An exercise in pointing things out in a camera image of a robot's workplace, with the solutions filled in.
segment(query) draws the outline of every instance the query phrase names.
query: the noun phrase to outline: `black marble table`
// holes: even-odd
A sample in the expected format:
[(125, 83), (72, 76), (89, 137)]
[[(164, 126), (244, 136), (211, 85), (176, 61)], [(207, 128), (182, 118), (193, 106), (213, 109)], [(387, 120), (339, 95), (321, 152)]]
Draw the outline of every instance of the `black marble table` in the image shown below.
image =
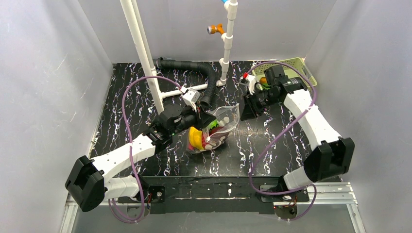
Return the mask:
[[(243, 107), (242, 95), (245, 86), (239, 85), (239, 78), (257, 62), (232, 62), (229, 67), (227, 85), (218, 87), (212, 108), (235, 105)], [(220, 77), (218, 62), (210, 62)], [(200, 73), (163, 69), (159, 75), (186, 83), (187, 86), (205, 83)], [(121, 98), (126, 87), (136, 78), (144, 76), (140, 64), (115, 64), (114, 73), (102, 118), (95, 138), (95, 147), (91, 157), (108, 153), (126, 143), (126, 127), (121, 117)], [(170, 83), (159, 80), (161, 91), (174, 90)], [(184, 106), (180, 96), (163, 100), (164, 104), (176, 103)], [(146, 82), (132, 88), (132, 94), (126, 100), (126, 112), (131, 118), (133, 137), (157, 116), (155, 105)], [(143, 176), (247, 176), (258, 155), (279, 132), (294, 120), (294, 116), (283, 105), (268, 108), (257, 119), (240, 122), (234, 135), (214, 151), (189, 154), (186, 151), (186, 132), (174, 136), (173, 143), (167, 150), (137, 163), (137, 170)], [(311, 152), (309, 141), (297, 124), (274, 144), (265, 158), (257, 165), (256, 176), (280, 176), (302, 165), (302, 161)], [(131, 168), (120, 175), (131, 174)]]

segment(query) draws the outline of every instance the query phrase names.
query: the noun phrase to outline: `orange valve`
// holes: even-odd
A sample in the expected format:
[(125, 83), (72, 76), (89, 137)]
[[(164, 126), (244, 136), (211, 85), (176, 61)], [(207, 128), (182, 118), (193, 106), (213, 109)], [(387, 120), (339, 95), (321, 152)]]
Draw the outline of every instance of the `orange valve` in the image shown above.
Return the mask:
[(215, 34), (216, 32), (219, 32), (221, 35), (223, 35), (224, 30), (222, 28), (222, 24), (218, 24), (217, 26), (211, 25), (211, 26), (207, 27), (207, 33)]

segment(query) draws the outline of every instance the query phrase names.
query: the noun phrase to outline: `green basket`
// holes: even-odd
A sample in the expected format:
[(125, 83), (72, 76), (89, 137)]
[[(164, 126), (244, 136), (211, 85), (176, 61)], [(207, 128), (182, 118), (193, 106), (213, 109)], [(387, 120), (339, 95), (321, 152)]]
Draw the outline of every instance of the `green basket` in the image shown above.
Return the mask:
[[(303, 61), (302, 58), (300, 57), (295, 57), (291, 59), (286, 59), (286, 60), (280, 60), (278, 62), (286, 63), (288, 65), (291, 65), (292, 67), (296, 68), (300, 72), (302, 72), (312, 83), (313, 86), (316, 86), (318, 83), (315, 80), (314, 76), (312, 73), (309, 71), (308, 67), (305, 65), (305, 62)], [(265, 70), (268, 68), (274, 66), (276, 64), (265, 64), (261, 65), (258, 68), (254, 69), (252, 71), (252, 74), (258, 78), (258, 80), (262, 77), (265, 77)], [(291, 70), (289, 67), (283, 66), (283, 70), (285, 71), (285, 74), (291, 79), (291, 78), (296, 78), (300, 77), (295, 71)], [(306, 81), (303, 80), (303, 82), (306, 84), (308, 89), (310, 90), (310, 87)]]

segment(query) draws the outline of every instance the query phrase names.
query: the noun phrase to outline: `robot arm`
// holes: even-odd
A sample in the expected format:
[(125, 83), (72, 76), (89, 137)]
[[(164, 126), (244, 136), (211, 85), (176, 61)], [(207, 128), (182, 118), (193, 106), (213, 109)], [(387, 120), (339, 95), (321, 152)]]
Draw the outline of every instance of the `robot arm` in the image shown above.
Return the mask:
[(279, 101), (282, 101), (294, 116), (309, 110), (299, 120), (299, 124), (309, 139), (312, 153), (302, 167), (281, 176), (274, 191), (296, 189), (347, 173), (355, 144), (351, 138), (343, 139), (328, 124), (318, 106), (309, 107), (312, 98), (303, 81), (299, 78), (289, 79), (280, 65), (267, 69), (265, 76), (264, 83), (261, 83), (262, 90), (255, 90), (255, 84), (250, 85), (251, 80), (259, 82), (256, 77), (243, 76), (241, 83), (248, 86), (249, 91), (243, 97), (245, 107), (241, 120), (256, 118), (263, 114), (266, 107)]
[[(132, 143), (133, 161), (149, 158), (172, 143), (172, 137), (190, 127), (198, 130), (209, 125), (216, 118), (198, 107), (195, 102), (199, 92), (181, 89), (186, 105), (179, 109), (174, 104), (165, 106), (157, 119)], [(136, 197), (139, 192), (133, 176), (113, 178), (130, 163), (130, 143), (107, 154), (88, 159), (82, 156), (75, 162), (65, 187), (80, 206), (87, 212), (103, 200), (118, 197)]]

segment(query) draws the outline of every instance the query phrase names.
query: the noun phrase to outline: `white pipe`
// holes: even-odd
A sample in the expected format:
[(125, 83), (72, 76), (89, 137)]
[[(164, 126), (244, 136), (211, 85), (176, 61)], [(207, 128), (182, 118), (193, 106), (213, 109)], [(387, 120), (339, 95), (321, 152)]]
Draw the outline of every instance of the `white pipe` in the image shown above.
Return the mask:
[[(153, 73), (150, 67), (149, 58), (144, 47), (142, 34), (140, 32), (133, 4), (131, 0), (120, 0), (120, 2), (123, 8), (124, 16), (127, 20), (127, 24), (129, 25), (130, 33), (132, 34), (132, 38), (135, 43), (135, 47), (144, 71), (144, 75), (150, 76)], [(160, 114), (161, 112), (163, 112), (164, 108), (162, 98), (160, 97), (161, 92), (159, 89), (157, 79), (147, 79), (147, 84), (149, 85), (149, 89), (152, 94), (157, 113)]]
[(222, 75), (220, 80), (226, 83), (227, 71), (229, 70), (229, 55), (232, 49), (233, 27), (235, 25), (236, 13), (238, 11), (238, 1), (230, 0), (224, 3), (224, 8), (227, 10), (227, 29), (224, 36), (224, 55), (221, 59)]
[[(225, 85), (225, 83), (221, 82), (220, 80), (218, 80), (216, 82), (216, 86), (224, 86), (224, 85)], [(195, 89), (195, 90), (198, 91), (198, 90), (203, 90), (203, 89), (206, 89), (206, 88), (207, 88), (207, 83), (202, 84), (202, 85), (198, 85), (198, 86), (191, 86), (191, 87), (188, 87), (187, 89)], [(182, 94), (181, 91), (174, 90), (174, 91), (162, 92), (161, 97), (164, 99), (164, 98), (167, 98), (167, 97), (170, 97), (170, 96), (176, 96), (176, 95), (181, 95), (181, 94)]]
[(142, 22), (141, 17), (140, 17), (140, 12), (139, 12), (139, 8), (137, 7), (136, 0), (132, 0), (132, 5), (133, 5), (133, 9), (135, 11), (137, 24), (140, 28), (140, 33), (141, 33), (141, 36), (142, 36), (142, 39), (143, 39), (144, 49), (146, 50), (146, 54), (147, 54), (147, 57), (149, 59), (150, 68), (151, 68), (151, 70), (153, 70), (153, 69), (156, 70), (156, 67), (153, 64), (152, 54), (150, 53), (149, 43), (147, 42), (146, 33), (144, 32), (143, 22)]

